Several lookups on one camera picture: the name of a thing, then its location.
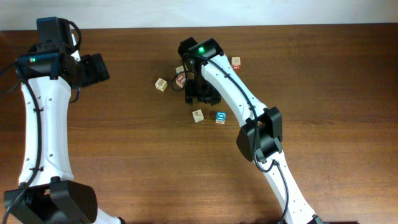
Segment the red letter I block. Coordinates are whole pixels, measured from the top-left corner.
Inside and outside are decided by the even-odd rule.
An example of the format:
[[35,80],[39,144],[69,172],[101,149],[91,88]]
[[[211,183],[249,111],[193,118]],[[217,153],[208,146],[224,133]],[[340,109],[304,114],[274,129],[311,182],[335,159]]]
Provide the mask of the red letter I block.
[[186,76],[185,74],[179,74],[177,78],[175,79],[175,82],[178,87],[183,88],[186,82]]

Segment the ice cream cone block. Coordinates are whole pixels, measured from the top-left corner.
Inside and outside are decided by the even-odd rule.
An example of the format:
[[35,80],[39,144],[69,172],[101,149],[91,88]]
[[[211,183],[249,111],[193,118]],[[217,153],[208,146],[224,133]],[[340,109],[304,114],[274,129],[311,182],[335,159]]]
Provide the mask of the ice cream cone block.
[[202,110],[196,110],[192,112],[194,122],[200,122],[204,120],[204,115]]

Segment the blue letter D block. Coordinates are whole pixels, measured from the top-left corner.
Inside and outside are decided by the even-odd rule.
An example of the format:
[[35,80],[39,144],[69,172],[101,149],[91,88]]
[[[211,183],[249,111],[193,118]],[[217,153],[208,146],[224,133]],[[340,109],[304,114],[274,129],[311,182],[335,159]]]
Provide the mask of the blue letter D block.
[[216,119],[215,122],[218,124],[225,124],[226,121],[226,113],[222,111],[218,111],[216,113]]

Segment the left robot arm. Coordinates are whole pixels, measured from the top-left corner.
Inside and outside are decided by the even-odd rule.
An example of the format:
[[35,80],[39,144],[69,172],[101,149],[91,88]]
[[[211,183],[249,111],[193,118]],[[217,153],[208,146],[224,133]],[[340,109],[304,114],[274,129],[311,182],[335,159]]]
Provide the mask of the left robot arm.
[[68,156],[73,90],[109,79],[100,54],[80,55],[81,31],[59,17],[37,20],[39,42],[15,62],[25,104],[19,185],[4,193],[6,216],[21,223],[122,223],[98,207],[92,187],[75,182]]

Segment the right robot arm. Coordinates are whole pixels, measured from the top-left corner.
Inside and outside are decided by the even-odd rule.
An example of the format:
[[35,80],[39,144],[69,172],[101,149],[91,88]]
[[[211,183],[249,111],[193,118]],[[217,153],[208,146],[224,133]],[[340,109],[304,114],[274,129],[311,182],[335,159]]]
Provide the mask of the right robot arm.
[[185,102],[215,105],[225,101],[240,130],[239,151],[264,175],[282,209],[279,223],[321,223],[293,178],[282,147],[282,113],[258,100],[237,76],[223,49],[213,38],[198,43],[181,41],[178,54],[185,74]]

